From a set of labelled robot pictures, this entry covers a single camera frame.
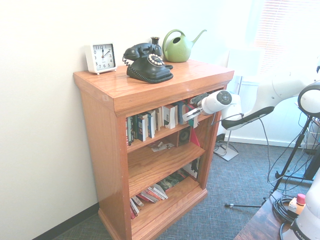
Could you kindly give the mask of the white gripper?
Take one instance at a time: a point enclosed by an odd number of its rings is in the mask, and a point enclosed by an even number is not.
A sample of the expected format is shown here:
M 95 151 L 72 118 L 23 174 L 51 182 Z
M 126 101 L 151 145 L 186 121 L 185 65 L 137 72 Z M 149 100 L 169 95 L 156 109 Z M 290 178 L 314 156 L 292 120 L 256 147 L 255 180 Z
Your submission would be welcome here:
M 200 115 L 201 113 L 203 112 L 203 108 L 202 107 L 197 107 L 197 108 L 194 108 L 188 112 L 186 112 L 182 118 L 184 121 L 189 121 L 193 118 L 195 118 L 196 116 Z

